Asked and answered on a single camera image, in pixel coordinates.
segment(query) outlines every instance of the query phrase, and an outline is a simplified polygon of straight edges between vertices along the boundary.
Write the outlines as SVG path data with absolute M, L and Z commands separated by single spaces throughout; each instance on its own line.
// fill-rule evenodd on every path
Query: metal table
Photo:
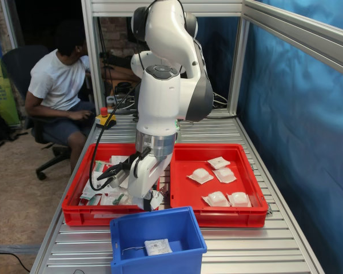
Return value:
M 227 116 L 228 112 L 215 110 L 211 115 Z M 273 211 L 263 228 L 201 228 L 208 247 L 202 259 L 202 274 L 324 273 L 238 119 L 181 122 L 180 132 L 179 142 L 241 144 Z M 75 171 L 85 150 L 98 135 L 99 129 L 93 127 Z M 135 122 L 131 116 L 117 116 L 117 125 L 105 131 L 101 139 L 102 143 L 134 141 Z M 169 175 L 170 171 L 166 170 L 161 187 L 169 185 Z M 169 202 L 164 201 L 161 207 L 168 208 Z M 64 222 L 60 203 L 31 273 L 73 274 L 80 269 L 85 274 L 109 274 L 111 260 L 109 227 L 69 227 Z

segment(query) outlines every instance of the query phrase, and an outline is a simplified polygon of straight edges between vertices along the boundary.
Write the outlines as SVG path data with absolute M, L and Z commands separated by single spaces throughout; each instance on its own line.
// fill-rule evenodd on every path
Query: blue plastic crate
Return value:
M 191 207 L 132 214 L 110 222 L 112 274 L 200 274 L 207 246 Z M 172 253 L 148 256 L 145 241 L 168 239 Z

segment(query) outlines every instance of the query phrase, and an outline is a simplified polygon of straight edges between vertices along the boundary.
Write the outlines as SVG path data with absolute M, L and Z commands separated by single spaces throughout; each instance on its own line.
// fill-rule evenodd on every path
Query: floor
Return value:
M 30 134 L 0 147 L 0 250 L 15 247 L 28 269 L 70 179 L 68 160 L 46 170 L 44 181 L 37 179 L 35 168 L 53 157 L 42 147 Z M 15 257 L 0 255 L 0 274 L 10 273 L 27 272 Z

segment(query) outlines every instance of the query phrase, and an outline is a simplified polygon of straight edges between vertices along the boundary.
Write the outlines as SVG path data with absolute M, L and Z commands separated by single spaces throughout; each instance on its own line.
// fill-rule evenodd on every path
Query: white device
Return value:
M 176 140 L 176 119 L 200 121 L 212 110 L 213 92 L 200 44 L 197 20 L 183 13 L 177 0 L 158 0 L 135 11 L 131 25 L 150 51 L 131 60 L 142 78 L 139 91 L 136 150 L 150 152 L 131 166 L 128 192 L 144 198 L 169 165 Z M 187 78 L 181 79 L 180 72 Z

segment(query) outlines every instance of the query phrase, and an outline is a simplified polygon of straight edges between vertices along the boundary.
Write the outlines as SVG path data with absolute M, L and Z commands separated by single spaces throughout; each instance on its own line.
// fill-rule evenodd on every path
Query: office chair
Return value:
M 48 53 L 49 51 L 45 46 L 23 46 L 9 51 L 2 57 L 2 61 L 6 67 L 9 78 L 13 81 L 23 100 L 25 100 L 29 88 L 31 69 L 42 57 Z M 67 147 L 67 144 L 64 144 L 52 136 L 49 136 L 43 131 L 44 123 L 53 123 L 56 120 L 57 118 L 26 118 L 25 129 L 32 127 L 31 134 L 37 143 L 51 143 L 45 148 L 52 147 L 54 144 L 65 146 L 52 147 L 55 157 L 35 170 L 39 180 L 44 180 L 46 178 L 43 170 L 70 158 L 70 148 Z

